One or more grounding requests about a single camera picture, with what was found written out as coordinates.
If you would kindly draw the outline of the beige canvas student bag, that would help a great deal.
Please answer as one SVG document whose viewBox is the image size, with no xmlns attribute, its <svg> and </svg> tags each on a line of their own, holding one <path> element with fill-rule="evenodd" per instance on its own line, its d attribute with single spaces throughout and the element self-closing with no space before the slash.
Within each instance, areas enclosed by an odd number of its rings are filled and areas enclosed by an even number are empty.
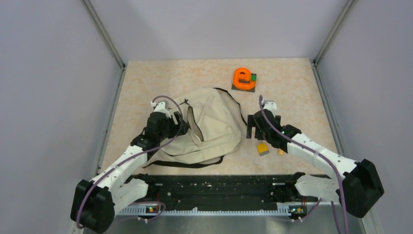
<svg viewBox="0 0 413 234">
<path fill-rule="evenodd" d="M 199 169 L 220 164 L 240 146 L 242 129 L 227 100 L 239 102 L 225 89 L 199 88 L 175 98 L 188 131 L 149 158 L 151 165 Z"/>
</svg>

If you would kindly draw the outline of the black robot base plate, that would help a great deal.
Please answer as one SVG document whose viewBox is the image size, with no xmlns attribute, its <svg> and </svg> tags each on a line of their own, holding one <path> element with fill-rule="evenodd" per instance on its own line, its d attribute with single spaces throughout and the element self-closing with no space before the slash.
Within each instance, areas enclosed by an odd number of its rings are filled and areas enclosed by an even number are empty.
<svg viewBox="0 0 413 234">
<path fill-rule="evenodd" d="M 275 211 L 282 204 L 316 202 L 292 186 L 293 175 L 132 175 L 148 183 L 138 201 L 160 201 L 167 211 Z"/>
</svg>

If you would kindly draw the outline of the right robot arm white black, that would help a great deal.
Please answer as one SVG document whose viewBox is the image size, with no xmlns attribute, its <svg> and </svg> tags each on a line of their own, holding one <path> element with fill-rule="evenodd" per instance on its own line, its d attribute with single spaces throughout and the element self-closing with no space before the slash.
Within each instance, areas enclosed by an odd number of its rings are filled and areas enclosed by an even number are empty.
<svg viewBox="0 0 413 234">
<path fill-rule="evenodd" d="M 269 110 L 247 117 L 247 138 L 264 140 L 273 148 L 297 156 L 327 176 L 296 172 L 287 181 L 286 196 L 298 201 L 303 196 L 322 198 L 345 205 L 345 210 L 363 218 L 384 195 L 376 166 L 369 160 L 358 162 L 315 143 L 292 125 L 281 126 L 281 116 Z"/>
</svg>

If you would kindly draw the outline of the yellow grey eraser block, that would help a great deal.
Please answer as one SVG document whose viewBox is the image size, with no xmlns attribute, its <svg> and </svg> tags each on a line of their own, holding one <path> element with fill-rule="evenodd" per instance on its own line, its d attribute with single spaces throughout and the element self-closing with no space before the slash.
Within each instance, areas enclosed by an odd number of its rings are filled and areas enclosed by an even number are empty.
<svg viewBox="0 0 413 234">
<path fill-rule="evenodd" d="M 257 145 L 257 151 L 259 156 L 264 156 L 270 153 L 269 148 L 265 143 L 259 143 Z"/>
</svg>

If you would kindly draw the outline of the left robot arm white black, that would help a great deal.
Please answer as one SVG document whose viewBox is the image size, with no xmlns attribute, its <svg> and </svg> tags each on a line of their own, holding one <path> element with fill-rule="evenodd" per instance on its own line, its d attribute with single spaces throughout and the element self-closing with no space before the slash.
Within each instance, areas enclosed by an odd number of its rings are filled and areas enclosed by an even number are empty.
<svg viewBox="0 0 413 234">
<path fill-rule="evenodd" d="M 153 111 L 143 132 L 104 172 L 81 180 L 75 188 L 70 218 L 78 229 L 104 233 L 115 216 L 138 199 L 151 201 L 156 188 L 143 179 L 131 178 L 153 154 L 188 130 L 181 111 Z"/>
</svg>

